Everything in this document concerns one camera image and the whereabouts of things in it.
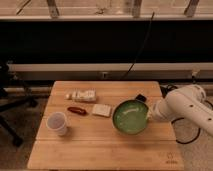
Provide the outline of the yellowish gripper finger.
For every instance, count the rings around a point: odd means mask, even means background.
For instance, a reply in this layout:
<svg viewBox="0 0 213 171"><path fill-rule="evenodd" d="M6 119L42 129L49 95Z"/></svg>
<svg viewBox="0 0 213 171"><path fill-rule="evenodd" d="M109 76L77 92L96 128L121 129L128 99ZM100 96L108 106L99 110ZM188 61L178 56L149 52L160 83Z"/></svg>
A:
<svg viewBox="0 0 213 171"><path fill-rule="evenodd" d="M147 120L152 119L152 116L151 116L151 110L148 110L148 113L147 113L146 119L147 119Z"/></svg>

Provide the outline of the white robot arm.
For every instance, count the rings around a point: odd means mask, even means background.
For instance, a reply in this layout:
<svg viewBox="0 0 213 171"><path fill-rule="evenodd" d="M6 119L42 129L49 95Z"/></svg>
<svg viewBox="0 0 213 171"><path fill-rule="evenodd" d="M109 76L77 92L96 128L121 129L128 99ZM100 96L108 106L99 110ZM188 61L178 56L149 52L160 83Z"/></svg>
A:
<svg viewBox="0 0 213 171"><path fill-rule="evenodd" d="M200 85L183 86L153 103L149 108L149 116L158 122L183 117L213 136L213 110L204 105L205 100L206 92Z"/></svg>

